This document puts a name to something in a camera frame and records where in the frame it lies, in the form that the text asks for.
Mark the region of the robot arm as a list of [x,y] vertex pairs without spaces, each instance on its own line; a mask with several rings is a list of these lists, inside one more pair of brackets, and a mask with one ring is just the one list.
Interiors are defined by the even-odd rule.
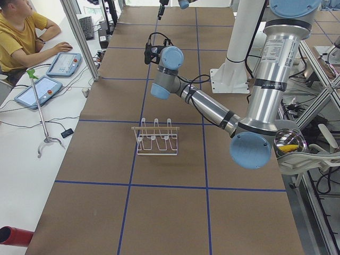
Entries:
[[[177,94],[208,121],[227,131],[232,139],[229,153],[240,166],[257,169],[271,158],[277,133],[276,114],[300,42],[309,37],[320,1],[240,1],[225,62],[210,70],[215,93],[251,94],[245,117],[215,101],[178,75],[182,51],[165,39],[162,46],[146,43],[144,61],[158,65],[151,94],[167,99]],[[252,88],[247,85],[245,64],[258,26],[266,25],[265,44]]]
[[195,2],[196,0],[178,0],[178,5],[181,9],[187,9],[191,3]]

